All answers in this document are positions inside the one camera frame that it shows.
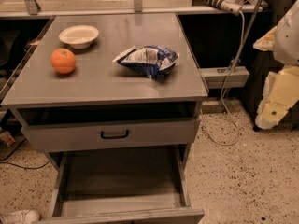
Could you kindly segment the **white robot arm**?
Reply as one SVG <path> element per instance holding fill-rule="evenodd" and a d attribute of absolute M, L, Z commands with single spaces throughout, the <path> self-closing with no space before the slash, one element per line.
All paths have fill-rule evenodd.
<path fill-rule="evenodd" d="M 268 74 L 255 118 L 259 128 L 271 129 L 299 101 L 299 0 L 253 47 L 272 51 L 274 59 L 283 64 L 278 73 Z"/>

